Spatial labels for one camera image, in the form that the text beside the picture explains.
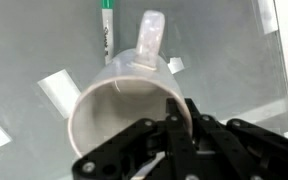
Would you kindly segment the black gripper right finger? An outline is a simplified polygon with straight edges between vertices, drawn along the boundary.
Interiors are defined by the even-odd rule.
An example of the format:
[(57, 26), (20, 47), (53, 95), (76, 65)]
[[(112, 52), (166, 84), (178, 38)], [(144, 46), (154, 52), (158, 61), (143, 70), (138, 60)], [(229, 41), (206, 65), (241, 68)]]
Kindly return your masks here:
[(288, 180), (288, 138), (239, 118), (220, 123), (191, 99), (185, 102), (197, 149), (226, 164), (224, 173), (232, 180)]

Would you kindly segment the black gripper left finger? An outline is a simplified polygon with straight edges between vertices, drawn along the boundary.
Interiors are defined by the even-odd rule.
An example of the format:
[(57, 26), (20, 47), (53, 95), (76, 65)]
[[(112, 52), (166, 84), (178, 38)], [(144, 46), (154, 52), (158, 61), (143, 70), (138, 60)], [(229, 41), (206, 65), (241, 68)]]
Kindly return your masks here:
[(142, 118), (78, 159), (71, 168), (73, 180), (130, 180), (161, 152), (144, 180), (186, 180), (198, 175), (196, 150), (184, 128), (184, 114), (175, 100), (166, 100), (163, 121)]

